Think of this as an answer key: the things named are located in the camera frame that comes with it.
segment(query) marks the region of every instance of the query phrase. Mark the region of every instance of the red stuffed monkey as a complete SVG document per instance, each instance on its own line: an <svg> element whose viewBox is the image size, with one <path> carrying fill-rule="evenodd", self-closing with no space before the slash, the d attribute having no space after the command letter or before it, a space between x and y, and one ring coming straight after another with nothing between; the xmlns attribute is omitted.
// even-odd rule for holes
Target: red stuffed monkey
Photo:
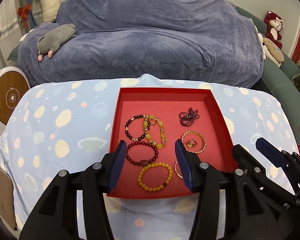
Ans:
<svg viewBox="0 0 300 240"><path fill-rule="evenodd" d="M282 49L282 43L279 42L282 37L279 31L283 28L283 20L276 13L268 11L264 22L267 25L266 37Z"/></svg>

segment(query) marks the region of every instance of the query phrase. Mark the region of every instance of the bolt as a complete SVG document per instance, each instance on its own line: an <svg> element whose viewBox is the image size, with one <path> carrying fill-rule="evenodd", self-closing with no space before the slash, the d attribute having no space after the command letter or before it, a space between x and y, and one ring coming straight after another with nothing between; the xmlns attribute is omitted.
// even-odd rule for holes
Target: bolt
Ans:
<svg viewBox="0 0 300 240"><path fill-rule="evenodd" d="M59 171L59 176L60 177L64 177L66 175L67 175L67 171L65 171L65 170Z"/></svg>
<svg viewBox="0 0 300 240"><path fill-rule="evenodd" d="M102 164L101 163L95 163L92 165L92 167L95 169L95 170L98 170L102 167Z"/></svg>
<svg viewBox="0 0 300 240"><path fill-rule="evenodd" d="M243 170L241 170L241 169L236 169L234 172L235 172L235 174L237 174L238 176L243 175Z"/></svg>
<svg viewBox="0 0 300 240"><path fill-rule="evenodd" d="M200 163L199 166L200 166L200 168L202 168L202 169L207 169L207 168L209 168L209 164L207 164L207 163Z"/></svg>

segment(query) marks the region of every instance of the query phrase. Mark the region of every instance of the red tray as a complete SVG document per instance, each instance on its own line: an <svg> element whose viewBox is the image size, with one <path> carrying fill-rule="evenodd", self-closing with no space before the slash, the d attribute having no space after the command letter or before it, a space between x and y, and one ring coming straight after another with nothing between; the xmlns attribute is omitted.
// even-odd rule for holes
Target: red tray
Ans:
<svg viewBox="0 0 300 240"><path fill-rule="evenodd" d="M187 112L192 107L198 109L200 118L195 120L190 127L182 126L179 119L180 112ZM237 168L232 158L233 143L226 123L218 104L210 90L181 89L181 88L121 88L117 107L114 115L110 152L113 152L120 140L127 144L132 141L125 135L125 124L128 119L138 114L152 114L160 118L164 125L166 146L159 149L159 157L156 162L168 163L173 168L173 177L170 183L162 190L156 192L145 191L138 185L137 179L141 166L133 165L127 160L117 187L108 194L111 197L130 199L167 198L190 195L191 192L185 186L183 179L174 172L176 155L174 145L177 139L188 130L201 133L206 140L206 148L198 156L201 161L213 165L216 169L232 172ZM137 138L143 134L143 119L136 119L129 125L129 133ZM158 125L152 125L150 134L153 140L160 141ZM202 146L196 135L186 135L184 142L190 139L198 142L196 147L189 150L199 151ZM137 145L129 150L129 155L135 161L149 160L154 156L150 147ZM142 177L143 183L149 187L157 187L164 183L168 171L161 167L151 168Z"/></svg>

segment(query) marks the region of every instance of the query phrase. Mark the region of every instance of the blue gripper pad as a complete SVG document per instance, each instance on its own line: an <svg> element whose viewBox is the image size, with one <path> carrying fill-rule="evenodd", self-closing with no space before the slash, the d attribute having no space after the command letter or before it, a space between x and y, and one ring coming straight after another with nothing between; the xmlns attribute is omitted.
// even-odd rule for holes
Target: blue gripper pad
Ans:
<svg viewBox="0 0 300 240"><path fill-rule="evenodd" d="M191 168L188 164L188 161L185 157L184 152L186 152L186 149L184 148L181 140L177 140L175 142L175 153L176 153L176 157L177 157L177 160L179 163L181 174L183 176L183 181L184 181L186 187L190 191L192 191L192 189L194 188L194 184L192 182Z"/></svg>
<svg viewBox="0 0 300 240"><path fill-rule="evenodd" d="M256 148L277 168L285 166L283 154L264 138L257 139Z"/></svg>
<svg viewBox="0 0 300 240"><path fill-rule="evenodd" d="M114 162L109 172L108 188L110 192L117 186L119 177L123 168L124 161L127 156L127 143L121 140L114 152Z"/></svg>

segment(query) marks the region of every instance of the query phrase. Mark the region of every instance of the bracelet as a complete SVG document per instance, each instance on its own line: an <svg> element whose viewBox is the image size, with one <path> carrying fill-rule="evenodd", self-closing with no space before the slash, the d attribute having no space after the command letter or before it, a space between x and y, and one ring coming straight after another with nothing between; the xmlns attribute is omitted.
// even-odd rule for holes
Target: bracelet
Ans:
<svg viewBox="0 0 300 240"><path fill-rule="evenodd" d="M179 114L180 122L183 126L193 125L195 119L199 119L198 109L193 111L192 107L189 108L189 112L181 112Z"/></svg>
<svg viewBox="0 0 300 240"><path fill-rule="evenodd" d="M199 136L199 138L202 140L202 142L203 142L203 147L202 147L202 149L201 149L200 151L198 151L198 152L192 152L192 153L196 153L196 154L201 153L201 152L206 148L206 141L205 141L203 135L202 135L201 133L198 133L197 131L191 130L191 131L185 132L185 133L182 135L182 137L181 137L181 141L182 141L182 142L183 142L184 136L187 135L187 134L195 134L195 135ZM196 145L197 145L197 142L196 142L195 140L191 139L191 140L187 141L186 145L187 145L188 148L191 148L191 147L196 146ZM178 171L177 171L177 163L178 163L178 161L176 161L176 162L174 163L174 171L175 171L175 173L176 173L180 178L183 179L183 176L180 175L180 174L178 173Z"/></svg>
<svg viewBox="0 0 300 240"><path fill-rule="evenodd" d="M163 167L163 168L167 168L168 169L168 177L167 177L167 179L165 180L165 182L164 183L162 183L160 186L158 186L158 187L147 187L146 186L146 184L144 184L143 182L142 182L142 176L144 175L144 173L148 170L148 169L150 169L150 168L154 168L154 167L158 167L158 166L161 166L161 167ZM147 190L147 191L159 191L159 190L161 190L162 188L164 188L165 186L167 186L169 183L170 183L170 180L171 180L171 178L172 178L172 173L173 173L173 171L172 171L172 168L171 168L171 166L169 165L169 164L166 164L166 163L161 163L161 162L159 162L159 163L151 163L151 164L148 164L147 166L145 166L144 168L142 168L141 169L141 171L140 171L140 173L139 173L139 175L138 175L138 179L137 179L137 182L138 182L138 184L141 186L141 187L143 187L145 190Z"/></svg>
<svg viewBox="0 0 300 240"><path fill-rule="evenodd" d="M157 118L156 116L153 116L153 115L144 115L143 119L144 119L143 128L145 130L146 139L149 141L149 143L156 146L158 149L161 149L162 147L165 147L165 145L166 145L166 135L164 133L164 127L163 127L162 121L159 118ZM155 125L156 123L158 123L158 125L160 127L161 143L157 143L156 141L152 140L151 136L150 136L150 131L149 131L150 126L149 126L149 124Z"/></svg>
<svg viewBox="0 0 300 240"><path fill-rule="evenodd" d="M135 142L136 142L136 141L141 141L141 140L146 136L146 133L144 132L143 135L141 135L140 137L138 137L138 139L134 139L133 136L130 135L130 133L129 133L129 131L128 131L129 124L131 124L133 120L139 119L139 118L143 118L143 117L144 117L143 114L134 115L131 119L129 119L129 120L126 122L126 125L124 126L126 130L125 130L124 133L126 134L126 136L127 136L130 140L135 141Z"/></svg>
<svg viewBox="0 0 300 240"><path fill-rule="evenodd" d="M152 159L148 160L148 161L147 161L147 160L141 160L140 162L136 162L136 161L133 160L133 159L129 156L129 154L127 153L126 159L127 159L130 163L132 163L133 165L147 166L149 163L154 162L154 161L158 158L158 154L159 154L158 149L157 149L155 146L153 146L153 145L151 145L150 143L148 143L148 142L144 142L144 141L142 141L142 142L140 142L140 141L132 142L131 144L129 144L129 145L127 146L127 150L129 151L129 149L130 149L131 147L135 146L135 145L144 145L144 146L149 146L149 147L151 147L151 148L153 149L153 151L154 151L154 157L153 157Z"/></svg>

